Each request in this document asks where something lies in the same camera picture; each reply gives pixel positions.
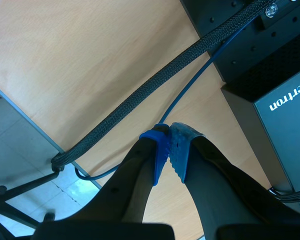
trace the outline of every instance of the black cable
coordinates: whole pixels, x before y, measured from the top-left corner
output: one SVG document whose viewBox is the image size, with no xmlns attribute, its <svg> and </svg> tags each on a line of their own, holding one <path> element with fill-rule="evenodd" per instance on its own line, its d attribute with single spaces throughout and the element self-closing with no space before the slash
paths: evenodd
<svg viewBox="0 0 300 240">
<path fill-rule="evenodd" d="M 238 31 L 242 28 L 242 26 L 246 25 L 249 21 L 258 16 L 261 11 L 274 2 L 275 0 L 254 0 L 223 24 L 183 51 L 159 72 L 142 84 L 75 146 L 65 153 L 56 155 L 51 160 L 52 169 L 56 170 L 63 168 L 64 165 L 72 163 L 85 154 L 157 88 L 207 50 Z"/>
<path fill-rule="evenodd" d="M 298 203 L 300 202 L 300 191 L 291 192 L 286 194 L 280 194 L 273 187 L 269 189 L 269 192 L 279 201 L 283 203 Z"/>
<path fill-rule="evenodd" d="M 241 29 L 239 29 L 238 31 L 236 31 L 234 34 L 232 34 L 226 41 L 224 44 L 221 45 L 221 47 L 219 47 L 219 49 L 214 53 L 214 55 L 203 65 L 202 68 L 200 68 L 200 70 L 193 76 L 193 78 L 188 82 L 188 84 L 181 90 L 181 92 L 178 94 L 178 96 L 173 100 L 173 102 L 171 103 L 171 105 L 167 108 L 167 110 L 165 111 L 165 113 L 163 114 L 161 120 L 159 121 L 159 123 L 163 123 L 165 121 L 165 119 L 167 118 L 167 116 L 169 115 L 169 113 L 171 112 L 171 110 L 175 107 L 175 105 L 179 102 L 179 100 L 183 97 L 183 95 L 189 90 L 189 88 L 192 86 L 192 84 L 200 77 L 200 75 L 217 59 L 217 57 L 225 50 L 225 48 L 229 45 L 229 43 L 244 29 L 246 28 L 254 19 L 252 19 L 251 21 L 249 21 L 246 25 L 244 25 Z M 97 175 L 97 176 L 82 176 L 79 171 L 77 169 L 75 169 L 75 174 L 78 178 L 82 179 L 82 180 L 86 180 L 86 181 L 94 181 L 97 179 L 101 179 L 105 176 L 107 176 L 108 174 L 114 172 L 115 170 L 117 170 L 119 167 L 119 164 L 116 165 L 115 167 L 111 168 L 110 170 Z"/>
</svg>

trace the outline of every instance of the black braided cable sleeve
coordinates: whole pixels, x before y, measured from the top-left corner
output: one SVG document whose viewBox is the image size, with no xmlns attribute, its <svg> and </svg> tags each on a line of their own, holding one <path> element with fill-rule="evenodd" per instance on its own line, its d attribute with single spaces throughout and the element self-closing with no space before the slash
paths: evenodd
<svg viewBox="0 0 300 240">
<path fill-rule="evenodd" d="M 62 168 L 64 165 L 72 163 L 85 154 L 157 88 L 207 50 L 241 29 L 274 1 L 275 0 L 255 0 L 251 2 L 219 27 L 192 44 L 142 84 L 75 146 L 67 152 L 56 155 L 51 160 L 52 169 Z"/>
</svg>

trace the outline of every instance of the blue cable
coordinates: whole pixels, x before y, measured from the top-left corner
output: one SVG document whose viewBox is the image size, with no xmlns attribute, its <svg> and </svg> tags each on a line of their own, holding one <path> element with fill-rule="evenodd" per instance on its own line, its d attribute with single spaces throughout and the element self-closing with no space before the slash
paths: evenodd
<svg viewBox="0 0 300 240">
<path fill-rule="evenodd" d="M 185 95 L 185 93 L 189 90 L 189 88 L 194 84 L 194 82 L 199 78 L 199 76 L 210 66 L 210 64 L 213 63 L 217 59 L 217 57 L 223 52 L 223 50 L 229 45 L 229 43 L 244 29 L 246 28 L 255 18 L 253 18 L 251 21 L 249 21 L 246 25 L 244 25 L 240 30 L 236 31 L 232 36 L 230 36 L 224 44 L 221 45 L 221 47 L 215 52 L 215 54 L 203 65 L 202 68 L 193 76 L 193 78 L 187 83 L 187 85 L 182 89 L 182 91 L 178 94 L 178 96 L 173 100 L 173 102 L 170 104 L 168 109 L 165 111 L 163 114 L 162 118 L 160 119 L 159 123 L 162 124 L 166 118 L 168 117 L 169 113 L 171 110 L 176 106 L 176 104 L 179 102 L 179 100 Z M 101 179 L 110 173 L 114 172 L 117 170 L 119 167 L 119 164 L 117 166 L 114 166 L 110 170 L 98 175 L 98 176 L 82 176 L 78 169 L 75 169 L 75 174 L 77 175 L 78 178 L 82 180 L 87 180 L 87 181 L 94 181 Z"/>
<path fill-rule="evenodd" d="M 182 89 L 182 91 L 178 94 L 178 96 L 173 100 L 168 109 L 163 114 L 159 123 L 162 124 L 172 109 L 177 105 L 179 100 L 185 95 L 185 93 L 189 90 L 189 88 L 194 84 L 194 82 L 200 77 L 200 75 L 217 59 L 217 57 L 225 50 L 225 48 L 229 45 L 229 43 L 244 29 L 246 28 L 254 19 L 249 21 L 246 25 L 244 25 L 240 30 L 236 31 L 232 36 L 230 36 L 224 44 L 215 52 L 215 54 L 203 65 L 202 68 L 193 76 L 193 78 L 187 83 L 187 85 Z"/>
</svg>

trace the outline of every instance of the wooden desk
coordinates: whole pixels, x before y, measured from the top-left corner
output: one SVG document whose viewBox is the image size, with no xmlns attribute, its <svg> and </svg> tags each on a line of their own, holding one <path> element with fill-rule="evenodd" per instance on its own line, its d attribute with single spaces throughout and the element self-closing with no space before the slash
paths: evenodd
<svg viewBox="0 0 300 240">
<path fill-rule="evenodd" d="M 196 40 L 179 0 L 0 0 L 0 90 L 66 151 Z M 91 175 L 118 164 L 208 57 L 157 89 L 77 163 Z M 220 91 L 223 84 L 210 66 L 166 122 L 204 133 L 268 188 Z M 180 240 L 203 234 L 191 196 L 169 163 L 150 194 L 144 221 L 172 225 Z"/>
</svg>

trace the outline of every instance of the white floor tile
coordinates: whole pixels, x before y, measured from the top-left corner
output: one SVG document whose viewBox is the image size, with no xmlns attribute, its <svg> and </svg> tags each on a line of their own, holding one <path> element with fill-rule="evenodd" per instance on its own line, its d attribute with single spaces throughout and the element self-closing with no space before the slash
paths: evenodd
<svg viewBox="0 0 300 240">
<path fill-rule="evenodd" d="M 16 225 L 18 222 L 5 217 L 3 215 L 0 214 L 0 223 L 6 228 L 6 229 L 10 229 L 11 227 L 13 227 L 14 225 Z"/>
<path fill-rule="evenodd" d="M 65 219 L 78 212 L 82 207 L 65 192 L 59 193 L 53 199 L 34 211 L 30 216 L 42 222 L 47 212 L 55 213 L 55 220 Z"/>
<path fill-rule="evenodd" d="M 99 192 L 99 189 L 91 182 L 85 180 L 77 180 L 71 184 L 65 192 L 78 204 L 85 206 Z"/>
<path fill-rule="evenodd" d="M 12 189 L 43 177 L 44 175 L 0 140 L 0 185 Z M 30 214 L 38 207 L 58 195 L 61 190 L 47 182 L 7 201 L 10 205 Z"/>
<path fill-rule="evenodd" d="M 33 235 L 35 232 L 35 229 L 23 225 L 22 223 L 19 222 L 13 225 L 12 227 L 6 229 L 8 229 L 9 232 L 12 233 L 15 237 L 30 236 Z"/>
<path fill-rule="evenodd" d="M 20 119 L 0 139 L 44 175 L 52 173 L 51 158 L 58 151 L 25 119 Z"/>
<path fill-rule="evenodd" d="M 71 184 L 79 178 L 75 173 L 75 167 L 72 164 L 64 166 L 64 170 L 60 172 L 59 176 L 52 180 L 59 188 L 65 191 Z"/>
<path fill-rule="evenodd" d="M 0 99 L 0 135 L 21 118 L 21 115 L 4 100 Z"/>
</svg>

